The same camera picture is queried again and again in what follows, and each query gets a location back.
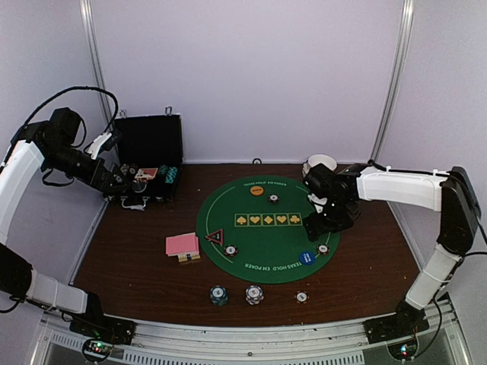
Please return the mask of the orange round blind button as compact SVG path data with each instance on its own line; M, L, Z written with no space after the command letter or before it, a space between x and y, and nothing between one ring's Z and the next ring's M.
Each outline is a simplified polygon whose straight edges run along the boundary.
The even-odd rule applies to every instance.
M264 193L264 188L262 186L252 186L250 193L255 196L260 196Z

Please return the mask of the blue tan chip stack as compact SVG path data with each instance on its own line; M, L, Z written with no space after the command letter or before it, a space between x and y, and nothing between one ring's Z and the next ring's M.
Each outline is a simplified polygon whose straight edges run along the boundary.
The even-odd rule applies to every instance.
M250 305L260 304L263 298L263 289L258 285L250 285L245 291L246 302Z

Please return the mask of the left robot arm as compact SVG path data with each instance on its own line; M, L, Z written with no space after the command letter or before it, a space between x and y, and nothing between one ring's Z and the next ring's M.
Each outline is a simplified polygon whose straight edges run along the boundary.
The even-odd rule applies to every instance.
M110 150L122 137L113 121L86 148L75 141L84 120L74 110L58 108L46 121L34 122L42 108L71 91L95 91L116 99L114 94L99 87L68 87L42 102L15 132L1 162L1 291L15 305L28 302L44 310L66 313L78 320L92 337L101 338L109 331L110 323L98 295L40 273L7 246L18 206L38 172L48 176L57 170L69 182L78 180L107 195L124 192L131 186L120 167L107 169L101 157L101 153Z

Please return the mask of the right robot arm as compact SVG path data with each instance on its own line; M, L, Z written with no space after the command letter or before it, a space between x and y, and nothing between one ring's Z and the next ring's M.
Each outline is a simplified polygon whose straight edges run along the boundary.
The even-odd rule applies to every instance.
M307 200L314 208L304 219L310 241L352 227L360 215L359 202L387 202L421 217L438 217L439 232L431 256L390 319L395 335L407 335L418 325L423 309L468 256L476 235L485 232L468 173L462 167L395 169L369 160L339 172L324 162L306 162L302 174Z

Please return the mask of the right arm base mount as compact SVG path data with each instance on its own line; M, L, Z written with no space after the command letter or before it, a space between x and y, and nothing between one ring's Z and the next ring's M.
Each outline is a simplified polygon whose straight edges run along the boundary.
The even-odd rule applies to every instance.
M396 315L368 319L363 326L369 344L412 336L430 328L427 319L418 319L413 323L401 322Z

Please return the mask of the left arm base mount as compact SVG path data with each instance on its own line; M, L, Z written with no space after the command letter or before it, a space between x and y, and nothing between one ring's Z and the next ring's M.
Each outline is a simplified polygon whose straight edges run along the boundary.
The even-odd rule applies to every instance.
M101 320L72 316L69 330L110 344L132 343L136 324L126 319L104 316Z

